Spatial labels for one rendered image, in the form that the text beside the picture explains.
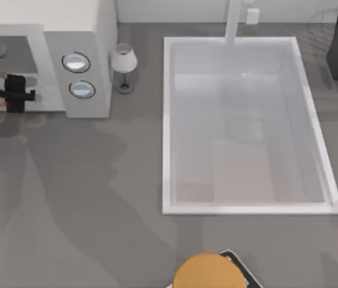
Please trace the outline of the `black smartphone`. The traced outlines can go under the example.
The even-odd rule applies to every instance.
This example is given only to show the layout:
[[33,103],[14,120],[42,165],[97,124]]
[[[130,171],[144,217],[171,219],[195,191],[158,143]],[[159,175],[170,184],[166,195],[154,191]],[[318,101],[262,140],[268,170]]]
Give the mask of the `black smartphone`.
[[219,251],[219,255],[227,258],[229,261],[234,263],[244,275],[247,288],[264,288],[264,286],[255,278],[248,267],[241,261],[241,259],[229,249]]

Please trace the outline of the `white wall socket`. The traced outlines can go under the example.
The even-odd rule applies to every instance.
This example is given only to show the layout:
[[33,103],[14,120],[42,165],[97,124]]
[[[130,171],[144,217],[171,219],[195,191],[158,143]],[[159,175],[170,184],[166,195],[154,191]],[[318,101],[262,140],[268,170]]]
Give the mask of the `white wall socket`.
[[246,25],[256,25],[259,23],[260,10],[258,8],[248,8]]

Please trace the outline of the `large round microwave knob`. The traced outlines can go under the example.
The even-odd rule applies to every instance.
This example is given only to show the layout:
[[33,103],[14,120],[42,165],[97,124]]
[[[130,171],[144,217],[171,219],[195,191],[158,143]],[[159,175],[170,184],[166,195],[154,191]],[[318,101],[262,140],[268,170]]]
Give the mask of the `large round microwave knob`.
[[89,58],[79,52],[73,52],[64,55],[61,59],[63,67],[72,73],[85,73],[90,69],[91,62]]

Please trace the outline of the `round orange bread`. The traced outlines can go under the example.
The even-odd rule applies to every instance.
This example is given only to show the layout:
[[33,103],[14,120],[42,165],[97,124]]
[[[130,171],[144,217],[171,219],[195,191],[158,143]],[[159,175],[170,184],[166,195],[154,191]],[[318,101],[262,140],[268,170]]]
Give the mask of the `round orange bread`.
[[247,288],[236,264],[216,253],[195,254],[174,273],[172,288]]

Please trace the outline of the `small round microwave knob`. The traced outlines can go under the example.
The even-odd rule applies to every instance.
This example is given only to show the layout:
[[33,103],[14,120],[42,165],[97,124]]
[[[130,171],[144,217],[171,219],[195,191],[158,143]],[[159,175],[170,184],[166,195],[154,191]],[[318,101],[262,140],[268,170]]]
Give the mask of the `small round microwave knob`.
[[96,93],[94,85],[84,80],[69,84],[68,89],[72,96],[81,99],[91,98]]

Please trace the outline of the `pale microwave oven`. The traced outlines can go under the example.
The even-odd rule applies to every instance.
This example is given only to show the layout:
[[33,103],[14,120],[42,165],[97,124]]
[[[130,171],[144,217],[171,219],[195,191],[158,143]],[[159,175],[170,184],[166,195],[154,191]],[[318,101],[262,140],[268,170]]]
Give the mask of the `pale microwave oven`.
[[[24,76],[26,91],[36,90],[25,112],[64,112],[69,118],[107,118],[113,72],[110,54],[118,40],[114,0],[0,0],[0,88],[8,74]],[[85,73],[67,71],[64,55],[79,52],[91,66]],[[69,84],[87,81],[91,98],[72,96]],[[0,98],[0,110],[5,110]]]

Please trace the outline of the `white table lamp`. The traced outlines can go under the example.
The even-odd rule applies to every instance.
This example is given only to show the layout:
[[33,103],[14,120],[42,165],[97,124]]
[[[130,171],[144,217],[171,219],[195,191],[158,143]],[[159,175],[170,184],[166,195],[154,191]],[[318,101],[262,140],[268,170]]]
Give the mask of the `white table lamp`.
[[127,78],[138,64],[134,49],[127,43],[118,43],[111,53],[110,63],[113,71],[122,75],[122,80],[116,85],[116,91],[123,95],[130,94],[133,87]]

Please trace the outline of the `white sink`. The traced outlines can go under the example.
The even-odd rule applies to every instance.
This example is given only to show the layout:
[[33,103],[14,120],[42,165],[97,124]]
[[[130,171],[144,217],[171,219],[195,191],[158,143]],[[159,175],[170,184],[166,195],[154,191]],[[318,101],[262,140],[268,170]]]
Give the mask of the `white sink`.
[[295,37],[166,37],[164,215],[338,215]]

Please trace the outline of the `tall white tap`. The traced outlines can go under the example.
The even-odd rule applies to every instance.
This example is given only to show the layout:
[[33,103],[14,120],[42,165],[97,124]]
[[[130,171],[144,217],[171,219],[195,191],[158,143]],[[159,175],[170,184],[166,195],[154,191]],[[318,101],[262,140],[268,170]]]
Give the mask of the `tall white tap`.
[[233,44],[237,36],[242,1],[243,0],[229,0],[225,29],[225,42],[227,44]]

